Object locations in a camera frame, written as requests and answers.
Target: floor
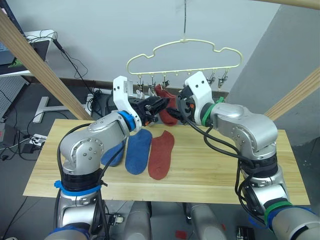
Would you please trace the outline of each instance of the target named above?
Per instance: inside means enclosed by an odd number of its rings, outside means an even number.
[[[88,90],[84,87],[70,87],[73,94],[82,102],[86,102]],[[17,109],[17,128],[26,132],[28,122],[34,116],[41,96],[49,96],[49,106],[59,105],[56,100],[41,84],[31,84],[24,88],[14,102]],[[100,99],[102,113],[104,114],[106,96]],[[75,117],[69,111],[63,111],[70,119]],[[63,118],[59,113],[46,113],[42,123],[31,124],[30,132],[47,135],[56,118]],[[15,112],[11,111],[7,123],[14,125]],[[292,147],[296,157],[310,202],[311,208],[320,214],[320,139],[317,138],[301,146]],[[25,154],[29,159],[36,159],[38,153]],[[18,156],[11,160],[0,162],[0,237],[4,234],[13,215],[24,201],[22,196],[29,176],[35,165],[34,161],[26,161]],[[119,212],[126,217],[130,211],[131,201],[108,201],[110,212]],[[45,197],[28,197],[25,205],[17,215],[7,237],[17,237],[19,240],[42,240],[53,230],[53,212],[55,199]],[[210,204],[218,220],[225,225],[226,235],[229,240],[236,239],[236,226],[253,227],[248,221],[248,215],[240,205]],[[153,240],[175,240],[176,230],[186,231],[187,239],[196,240],[192,226],[184,220],[181,203],[152,202],[153,216],[151,228]],[[111,229],[114,240],[121,240],[124,224]],[[275,240],[275,236],[267,229],[255,228],[256,240]]]

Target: sock hanger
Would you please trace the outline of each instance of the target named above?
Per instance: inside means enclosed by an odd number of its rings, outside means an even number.
[[[220,88],[222,86],[222,84],[227,80],[227,73],[228,73],[228,70],[229,69],[232,69],[232,68],[236,68],[238,67],[242,61],[243,61],[243,55],[240,51],[234,49],[234,48],[231,48],[231,47],[223,47],[221,48],[220,50],[219,49],[216,49],[216,46],[213,42],[211,41],[206,41],[206,40],[201,40],[201,39],[192,39],[192,38],[186,38],[186,23],[187,23],[187,0],[184,0],[184,28],[183,28],[183,38],[178,40],[178,41],[171,41],[171,42],[168,42],[168,43],[165,43],[165,44],[162,44],[162,45],[159,45],[157,47],[155,47],[153,50],[152,50],[152,55],[148,56],[144,53],[141,53],[139,55],[136,55],[134,57],[132,57],[127,63],[126,63],[126,70],[128,71],[128,73],[130,73],[131,75],[136,75],[138,76],[140,79],[142,77],[142,75],[151,75],[151,76],[154,76],[155,74],[162,74],[163,77],[164,77],[164,80],[162,82],[162,85],[163,87],[167,87],[169,81],[167,81],[168,83],[166,84],[166,80],[165,80],[165,77],[168,73],[175,73],[176,76],[179,75],[179,73],[181,72],[187,72],[188,75],[191,75],[192,72],[197,72],[197,71],[205,71],[205,70],[212,70],[213,73],[215,73],[216,70],[218,69],[225,69],[225,73],[222,77],[223,80],[219,81],[219,85],[218,85],[218,88]],[[204,68],[191,68],[191,69],[181,69],[181,70],[164,70],[164,71],[149,71],[149,72],[132,72],[130,71],[130,64],[133,60],[135,59],[138,59],[140,57],[145,57],[146,59],[151,59],[153,58],[155,55],[156,55],[156,51],[158,49],[161,49],[161,48],[164,48],[166,46],[169,46],[169,45],[173,45],[173,44],[185,44],[185,43],[188,43],[188,42],[198,42],[198,43],[204,43],[204,44],[209,44],[212,46],[212,51],[215,52],[215,53],[221,53],[222,51],[224,50],[227,50],[227,51],[232,51],[232,52],[235,52],[239,55],[240,57],[240,61],[238,64],[236,65],[230,65],[230,66],[215,66],[215,67],[204,67]]]

